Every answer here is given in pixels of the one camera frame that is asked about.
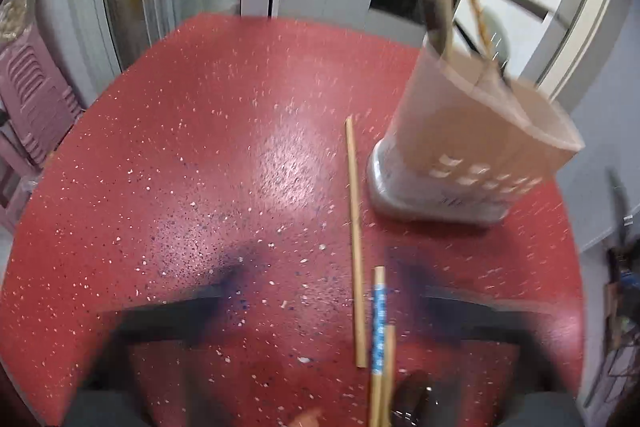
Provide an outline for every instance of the speckled tabletop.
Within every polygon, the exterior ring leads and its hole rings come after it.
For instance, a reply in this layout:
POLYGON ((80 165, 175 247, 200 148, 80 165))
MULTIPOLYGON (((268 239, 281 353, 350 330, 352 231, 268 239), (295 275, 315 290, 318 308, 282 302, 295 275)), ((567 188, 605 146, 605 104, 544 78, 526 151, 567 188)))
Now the speckled tabletop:
MULTIPOLYGON (((454 353, 418 336, 394 270, 411 261, 452 287, 552 305, 538 333, 576 390, 582 289, 554 184, 484 232, 408 227, 370 209, 366 158, 416 54, 332 26, 201 15, 121 75, 60 146, 15 237, 0 356, 33 409, 61 421, 109 311, 171 299, 241 263, 247 276, 225 317, 192 354, 202 383, 237 425, 286 423, 313 406, 324 425, 365 422, 369 376, 354 367, 351 322, 351 113, 366 290, 372 267, 387 263, 397 377, 462 368, 462 423, 483 425, 513 354, 477 343, 454 353)), ((184 424, 182 356, 175 344, 135 350, 162 425, 184 424)))

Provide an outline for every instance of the red table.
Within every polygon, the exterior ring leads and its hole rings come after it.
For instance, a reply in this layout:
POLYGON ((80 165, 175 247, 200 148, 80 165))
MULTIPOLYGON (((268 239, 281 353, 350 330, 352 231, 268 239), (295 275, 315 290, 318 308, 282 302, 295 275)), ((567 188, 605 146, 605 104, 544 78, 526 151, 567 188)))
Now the red table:
MULTIPOLYGON (((406 226, 369 206, 367 155, 416 54, 332 26, 201 15, 121 75, 60 146, 15 237, 0 356, 34 410, 61 421, 104 338, 107 311, 170 299, 206 281, 211 267, 241 261, 250 277, 212 326, 223 328, 223 342, 199 354, 212 394, 238 425, 286 423, 318 405, 325 425, 366 422, 369 375, 354 367, 351 322, 351 113, 367 290, 389 248, 396 263, 423 263, 447 285, 552 304, 540 335, 576 390, 582 290, 554 184, 485 232, 406 226)), ((398 369, 461 365, 463 420, 481 424, 505 366, 495 363, 500 348, 469 344, 455 354, 419 339, 392 265, 387 279, 398 369)), ((172 344, 136 350, 163 425, 183 420, 179 356, 172 344)))

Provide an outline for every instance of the blue chopstick wrapper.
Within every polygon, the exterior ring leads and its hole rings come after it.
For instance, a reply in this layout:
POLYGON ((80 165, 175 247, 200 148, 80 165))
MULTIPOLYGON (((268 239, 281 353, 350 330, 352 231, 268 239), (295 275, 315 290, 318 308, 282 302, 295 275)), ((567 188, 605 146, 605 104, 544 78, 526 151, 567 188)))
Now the blue chopstick wrapper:
POLYGON ((386 291, 385 285, 373 288, 373 348, 371 349, 371 374, 382 375, 385 358, 386 291))

